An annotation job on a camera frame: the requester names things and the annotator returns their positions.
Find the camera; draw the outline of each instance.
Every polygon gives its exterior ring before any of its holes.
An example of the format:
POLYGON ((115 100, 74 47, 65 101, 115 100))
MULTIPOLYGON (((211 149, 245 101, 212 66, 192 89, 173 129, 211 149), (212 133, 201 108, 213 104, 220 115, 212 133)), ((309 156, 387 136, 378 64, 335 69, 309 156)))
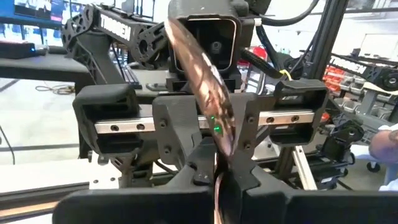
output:
MULTIPOLYGON (((208 54, 221 76, 236 68, 241 21, 230 0, 171 0, 169 17, 178 19, 208 54)), ((170 71, 184 71, 171 47, 170 71)))

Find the computer screen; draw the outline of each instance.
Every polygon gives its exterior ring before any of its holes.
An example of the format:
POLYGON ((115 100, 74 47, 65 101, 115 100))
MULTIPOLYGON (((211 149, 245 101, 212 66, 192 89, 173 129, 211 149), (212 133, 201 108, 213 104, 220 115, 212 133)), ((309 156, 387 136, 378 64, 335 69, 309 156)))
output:
POLYGON ((38 19, 62 21, 62 0, 14 0, 14 13, 38 19))
POLYGON ((62 25, 62 0, 0 0, 0 23, 56 28, 62 25))

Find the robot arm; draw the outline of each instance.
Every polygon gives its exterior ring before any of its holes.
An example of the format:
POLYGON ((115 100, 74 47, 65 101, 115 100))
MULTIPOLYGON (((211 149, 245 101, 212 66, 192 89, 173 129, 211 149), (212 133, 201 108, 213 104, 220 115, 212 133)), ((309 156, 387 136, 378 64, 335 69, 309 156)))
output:
POLYGON ((398 70, 375 65, 368 65, 355 59, 331 54, 329 65, 355 74, 386 91, 398 90, 398 70))
POLYGON ((131 56, 148 70, 167 63, 169 50, 163 23, 155 24, 113 6, 87 5, 67 21, 62 42, 73 59, 82 63, 96 84, 124 83, 109 57, 114 43, 127 47, 131 56))

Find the window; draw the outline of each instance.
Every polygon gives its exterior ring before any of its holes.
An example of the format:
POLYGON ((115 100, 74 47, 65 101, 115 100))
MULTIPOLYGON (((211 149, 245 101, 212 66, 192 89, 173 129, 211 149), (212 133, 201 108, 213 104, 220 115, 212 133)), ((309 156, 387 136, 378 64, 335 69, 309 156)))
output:
POLYGON ((142 15, 146 17, 154 17, 154 4, 155 0, 143 0, 142 1, 142 15))
POLYGON ((82 4, 71 4, 71 10, 72 10, 72 17, 78 15, 79 13, 82 13, 84 10, 84 5, 82 4))
POLYGON ((64 2, 62 11, 62 24, 67 23, 68 19, 70 19, 70 5, 69 2, 64 2))
POLYGON ((22 40, 21 26, 0 23, 0 40, 22 40))
POLYGON ((360 56, 391 58, 397 42, 398 35, 366 34, 360 56))
POLYGON ((91 4, 91 3, 95 3, 95 4, 107 4, 107 5, 113 5, 114 4, 114 0, 71 0, 71 2, 75 2, 75 3, 79 3, 79 4, 91 4))
POLYGON ((34 44, 43 44, 40 36, 40 28, 37 26, 23 26, 25 31, 25 40, 34 44))
POLYGON ((53 29, 42 29, 45 45, 62 46, 61 31, 53 29))
POLYGON ((170 0, 158 0, 155 2, 154 21, 163 22, 167 18, 167 10, 170 0))

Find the logo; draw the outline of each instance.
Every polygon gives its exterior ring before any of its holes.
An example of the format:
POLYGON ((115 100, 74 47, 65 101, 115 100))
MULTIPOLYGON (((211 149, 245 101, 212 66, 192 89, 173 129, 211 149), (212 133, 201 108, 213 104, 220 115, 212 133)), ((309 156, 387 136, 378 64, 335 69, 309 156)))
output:
POLYGON ((108 16, 101 15, 101 27, 130 41, 131 27, 116 21, 108 16))
POLYGON ((336 65, 337 67, 345 68, 354 73, 359 73, 361 75, 366 70, 366 66, 364 65, 359 65, 357 63, 350 62, 349 60, 345 60, 335 56, 331 56, 329 63, 332 65, 336 65))

